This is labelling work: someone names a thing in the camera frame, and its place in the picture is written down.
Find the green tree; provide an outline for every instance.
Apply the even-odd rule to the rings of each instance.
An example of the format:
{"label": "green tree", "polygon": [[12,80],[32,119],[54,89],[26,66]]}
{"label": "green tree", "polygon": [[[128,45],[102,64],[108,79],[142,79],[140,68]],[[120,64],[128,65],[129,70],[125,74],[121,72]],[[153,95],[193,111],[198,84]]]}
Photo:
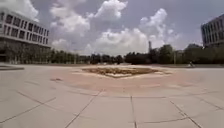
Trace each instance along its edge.
{"label": "green tree", "polygon": [[173,48],[171,45],[163,45],[159,49],[159,63],[171,64],[173,63]]}

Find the white building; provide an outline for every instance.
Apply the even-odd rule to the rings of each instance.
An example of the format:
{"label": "white building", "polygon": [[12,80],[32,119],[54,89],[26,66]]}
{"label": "white building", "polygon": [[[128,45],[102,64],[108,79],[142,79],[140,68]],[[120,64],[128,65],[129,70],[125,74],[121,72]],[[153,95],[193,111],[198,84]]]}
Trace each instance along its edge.
{"label": "white building", "polygon": [[224,44],[224,15],[221,15],[201,26],[203,46]]}
{"label": "white building", "polygon": [[[20,53],[10,54],[9,59],[13,61],[24,61],[20,59],[26,56],[25,53],[28,50],[35,51],[35,56],[37,56],[37,52],[39,54],[47,53],[51,47],[49,30],[39,22],[6,8],[0,8],[0,48],[3,47]],[[37,58],[34,61],[46,61],[43,60],[44,57],[39,58],[39,60]]]}

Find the stone paving tile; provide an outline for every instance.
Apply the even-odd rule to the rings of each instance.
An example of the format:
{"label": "stone paving tile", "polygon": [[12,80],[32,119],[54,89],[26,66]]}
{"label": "stone paving tile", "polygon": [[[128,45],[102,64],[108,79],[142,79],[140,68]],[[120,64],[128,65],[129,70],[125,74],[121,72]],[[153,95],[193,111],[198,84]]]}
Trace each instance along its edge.
{"label": "stone paving tile", "polygon": [[58,95],[58,91],[37,85],[25,84],[16,89],[19,93],[44,103]]}
{"label": "stone paving tile", "polygon": [[93,91],[93,90],[74,88],[74,87],[71,87],[71,92],[86,94],[86,95],[93,95],[93,96],[98,95],[100,93],[100,91]]}
{"label": "stone paving tile", "polygon": [[112,123],[78,117],[68,128],[134,128],[134,123]]}
{"label": "stone paving tile", "polygon": [[129,93],[121,93],[121,92],[109,92],[109,91],[105,91],[105,92],[101,92],[99,94],[99,96],[102,97],[114,97],[114,98],[130,98],[131,95]]}
{"label": "stone paving tile", "polygon": [[74,115],[40,106],[3,124],[3,128],[65,128]]}
{"label": "stone paving tile", "polygon": [[93,97],[94,96],[67,92],[61,96],[56,97],[55,100],[48,102],[47,105],[78,115]]}
{"label": "stone paving tile", "polygon": [[172,88],[152,88],[146,92],[135,92],[132,94],[132,97],[149,97],[149,98],[162,98],[162,97],[170,97],[170,96],[185,96],[189,95],[188,93]]}
{"label": "stone paving tile", "polygon": [[183,87],[181,90],[190,93],[190,94],[204,94],[204,93],[212,93],[216,92],[216,90],[211,90],[209,88],[205,88],[203,86],[192,85],[189,87]]}
{"label": "stone paving tile", "polygon": [[131,123],[133,122],[131,99],[97,97],[81,113],[81,116],[101,120],[102,122],[106,120],[116,123]]}
{"label": "stone paving tile", "polygon": [[13,90],[10,90],[6,87],[0,86],[0,102],[3,102],[5,100],[8,100],[12,98],[13,96],[17,95],[17,93]]}
{"label": "stone paving tile", "polygon": [[193,120],[199,124],[201,128],[223,128],[224,111],[219,110],[211,112],[203,116],[195,117]]}
{"label": "stone paving tile", "polygon": [[169,98],[179,109],[186,113],[189,117],[198,116],[209,111],[217,110],[215,106],[206,103],[193,96],[171,97]]}
{"label": "stone paving tile", "polygon": [[161,122],[185,118],[166,99],[133,98],[133,106],[137,123]]}
{"label": "stone paving tile", "polygon": [[161,123],[144,123],[138,124],[138,128],[198,128],[190,119],[161,122]]}
{"label": "stone paving tile", "polygon": [[37,105],[39,105],[39,103],[17,94],[3,102],[0,102],[0,122],[17,116],[36,107]]}
{"label": "stone paving tile", "polygon": [[203,95],[197,95],[197,97],[203,99],[205,102],[212,104],[220,109],[224,109],[224,100],[216,97],[215,95],[219,94],[203,94]]}

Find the tree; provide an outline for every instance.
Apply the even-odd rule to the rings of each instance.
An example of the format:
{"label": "tree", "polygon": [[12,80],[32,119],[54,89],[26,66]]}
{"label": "tree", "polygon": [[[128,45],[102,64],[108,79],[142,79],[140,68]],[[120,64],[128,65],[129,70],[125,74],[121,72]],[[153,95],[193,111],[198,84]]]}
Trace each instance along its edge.
{"label": "tree", "polygon": [[161,64],[173,63],[173,48],[171,45],[163,45],[159,49],[159,63]]}
{"label": "tree", "polygon": [[116,56],[115,60],[115,63],[117,63],[118,65],[123,63],[123,57],[121,55]]}
{"label": "tree", "polygon": [[158,49],[152,49],[149,53],[149,60],[151,63],[158,63],[159,60],[159,51]]}
{"label": "tree", "polygon": [[199,58],[203,54],[203,47],[197,44],[189,44],[184,50],[184,59],[186,63],[199,63]]}

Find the building window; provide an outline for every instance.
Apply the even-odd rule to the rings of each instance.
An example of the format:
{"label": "building window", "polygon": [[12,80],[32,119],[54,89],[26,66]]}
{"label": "building window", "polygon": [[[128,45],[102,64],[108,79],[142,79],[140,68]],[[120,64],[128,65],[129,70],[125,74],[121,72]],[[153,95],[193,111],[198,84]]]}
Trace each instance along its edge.
{"label": "building window", "polygon": [[20,30],[20,32],[19,32],[19,38],[20,39],[24,39],[24,36],[25,36],[25,32],[22,31],[22,30]]}
{"label": "building window", "polygon": [[20,25],[20,19],[19,18],[14,18],[14,21],[13,21],[13,25],[15,25],[15,26],[17,26],[17,27],[19,27],[19,25]]}
{"label": "building window", "polygon": [[1,12],[0,13],[0,21],[3,21],[4,20],[4,15],[5,15],[4,12]]}
{"label": "building window", "polygon": [[31,32],[33,31],[33,24],[32,23],[29,23],[28,30],[31,31]]}
{"label": "building window", "polygon": [[24,20],[23,20],[22,23],[21,23],[21,26],[20,26],[21,28],[23,28],[23,24],[24,24]]}
{"label": "building window", "polygon": [[217,29],[220,30],[219,22],[216,22]]}
{"label": "building window", "polygon": [[47,36],[49,35],[49,31],[47,30]]}
{"label": "building window", "polygon": [[37,32],[37,26],[36,25],[34,25],[34,32]]}
{"label": "building window", "polygon": [[218,41],[218,35],[215,33],[215,41]]}
{"label": "building window", "polygon": [[17,35],[18,35],[18,29],[12,28],[11,36],[17,37]]}
{"label": "building window", "polygon": [[25,21],[25,24],[24,24],[24,29],[26,29],[26,25],[27,25],[27,21]]}
{"label": "building window", "polygon": [[7,26],[4,25],[4,34],[6,34],[6,31],[7,31]]}
{"label": "building window", "polygon": [[13,19],[13,16],[7,15],[7,17],[6,17],[6,23],[11,24],[12,23],[12,19]]}
{"label": "building window", "polygon": [[43,38],[43,44],[45,44],[45,38]]}
{"label": "building window", "polygon": [[216,23],[213,24],[214,31],[217,31]]}
{"label": "building window", "polygon": [[43,33],[44,33],[44,29],[43,29],[43,28],[41,28],[41,35],[43,35]]}
{"label": "building window", "polygon": [[220,22],[220,27],[223,28],[222,20],[220,20],[219,22]]}
{"label": "building window", "polygon": [[6,34],[6,35],[8,35],[8,36],[9,36],[10,31],[11,31],[11,27],[8,27],[8,29],[7,29],[7,34]]}
{"label": "building window", "polygon": [[37,41],[37,35],[33,34],[32,41]]}
{"label": "building window", "polygon": [[32,40],[32,36],[33,36],[33,34],[30,33],[30,39],[29,40]]}
{"label": "building window", "polygon": [[26,40],[29,40],[29,36],[30,36],[30,33],[27,32],[27,33],[26,33]]}

